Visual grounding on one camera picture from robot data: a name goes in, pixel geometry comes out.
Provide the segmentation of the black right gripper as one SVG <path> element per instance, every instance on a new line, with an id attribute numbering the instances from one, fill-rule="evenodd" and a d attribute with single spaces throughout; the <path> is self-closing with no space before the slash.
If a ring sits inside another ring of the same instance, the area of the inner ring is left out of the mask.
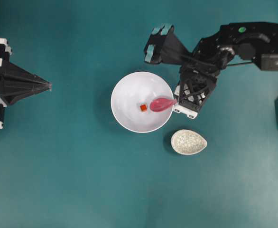
<path id="1" fill-rule="evenodd" d="M 174 91 L 177 103 L 173 111 L 195 119 L 215 89 L 218 75 L 233 60 L 234 50 L 217 46 L 214 53 L 198 50 L 192 56 L 175 36 L 174 26 L 164 23 L 152 29 L 144 55 L 148 64 L 182 65 Z"/>

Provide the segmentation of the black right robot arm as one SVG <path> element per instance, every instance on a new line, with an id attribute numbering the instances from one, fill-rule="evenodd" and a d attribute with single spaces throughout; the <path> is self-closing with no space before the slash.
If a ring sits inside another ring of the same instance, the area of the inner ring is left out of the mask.
<path id="1" fill-rule="evenodd" d="M 51 84 L 12 64 L 12 51 L 0 38 L 0 129 L 4 111 L 17 101 L 51 89 Z M 175 98 L 156 98 L 140 105 L 154 113 L 169 108 L 195 118 L 214 90 L 219 73 L 235 56 L 244 64 L 255 64 L 262 71 L 278 71 L 278 24 L 269 22 L 231 23 L 199 41 L 192 52 L 174 35 L 174 27 L 163 24 L 152 30 L 144 48 L 148 64 L 179 65 L 180 80 Z"/>

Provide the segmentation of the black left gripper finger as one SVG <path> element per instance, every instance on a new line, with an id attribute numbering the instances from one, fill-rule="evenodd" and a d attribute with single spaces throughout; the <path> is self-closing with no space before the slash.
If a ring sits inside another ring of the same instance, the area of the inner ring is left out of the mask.
<path id="1" fill-rule="evenodd" d="M 9 61 L 9 57 L 11 55 L 12 49 L 9 46 L 7 39 L 0 38 L 0 75 L 21 82 L 30 82 L 38 85 L 44 85 L 47 89 L 52 88 L 52 84 L 48 81 L 11 63 Z"/>

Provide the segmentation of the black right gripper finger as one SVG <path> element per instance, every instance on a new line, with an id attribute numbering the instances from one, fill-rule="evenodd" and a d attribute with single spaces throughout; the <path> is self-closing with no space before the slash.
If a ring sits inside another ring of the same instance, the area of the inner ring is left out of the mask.
<path id="1" fill-rule="evenodd" d="M 51 85 L 33 85 L 29 89 L 16 86 L 0 86 L 0 129 L 4 125 L 5 108 L 17 101 L 51 90 Z"/>

